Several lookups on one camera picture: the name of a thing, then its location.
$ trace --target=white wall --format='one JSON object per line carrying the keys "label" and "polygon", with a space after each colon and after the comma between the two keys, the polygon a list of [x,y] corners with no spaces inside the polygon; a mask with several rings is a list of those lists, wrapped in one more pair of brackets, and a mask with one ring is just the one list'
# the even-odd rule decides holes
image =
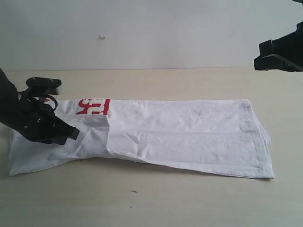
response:
{"label": "white wall", "polygon": [[0,67],[252,66],[260,42],[302,20],[291,0],[1,0]]}

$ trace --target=red logo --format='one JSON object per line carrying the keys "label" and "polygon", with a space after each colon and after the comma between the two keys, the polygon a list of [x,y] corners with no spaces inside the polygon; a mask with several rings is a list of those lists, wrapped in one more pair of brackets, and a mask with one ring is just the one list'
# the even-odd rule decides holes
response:
{"label": "red logo", "polygon": [[84,98],[79,101],[79,107],[84,109],[77,114],[107,115],[110,99]]}

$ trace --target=table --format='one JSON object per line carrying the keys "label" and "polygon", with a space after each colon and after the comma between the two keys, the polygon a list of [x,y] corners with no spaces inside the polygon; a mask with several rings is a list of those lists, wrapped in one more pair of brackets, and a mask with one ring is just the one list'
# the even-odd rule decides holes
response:
{"label": "table", "polygon": [[303,74],[247,68],[6,72],[61,79],[58,99],[243,99],[268,131],[274,180],[92,158],[8,176],[0,126],[0,226],[255,227],[303,225]]}

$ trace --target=folded white shirt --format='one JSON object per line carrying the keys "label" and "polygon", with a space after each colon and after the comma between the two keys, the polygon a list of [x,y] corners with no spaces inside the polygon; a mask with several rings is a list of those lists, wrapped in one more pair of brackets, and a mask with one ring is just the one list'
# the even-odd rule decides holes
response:
{"label": "folded white shirt", "polygon": [[[24,138],[15,136],[11,149],[11,166],[14,167],[11,175],[47,169],[73,160],[73,157],[118,157],[220,175],[274,178],[268,151],[270,138],[248,100],[82,99],[59,101],[56,114],[59,117],[65,114],[63,120],[80,131],[94,132],[86,136],[90,139],[90,143],[85,143],[86,152],[72,155],[73,151],[79,153],[83,149],[81,138],[68,140],[60,146],[25,144]],[[109,128],[98,127],[99,122],[107,119],[105,115],[108,115]],[[69,122],[69,117],[77,125]],[[108,129],[107,146],[104,136]],[[30,164],[17,155],[27,154],[27,160],[32,163],[37,157],[31,154],[37,155],[45,146],[51,146],[43,151],[45,154],[61,153],[61,156],[54,156],[57,162],[52,160],[46,165],[44,161],[33,170],[26,167]],[[66,159],[65,150],[70,152]]]}

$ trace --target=beige table surface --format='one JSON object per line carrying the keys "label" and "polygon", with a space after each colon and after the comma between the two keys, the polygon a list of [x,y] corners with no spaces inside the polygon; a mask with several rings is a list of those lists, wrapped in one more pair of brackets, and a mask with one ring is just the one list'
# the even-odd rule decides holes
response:
{"label": "beige table surface", "polygon": [[303,73],[241,68],[6,73],[19,90],[31,76],[61,79],[58,99],[248,98],[271,136],[276,178],[102,158],[9,177],[9,131],[1,125],[1,227],[303,226]]}

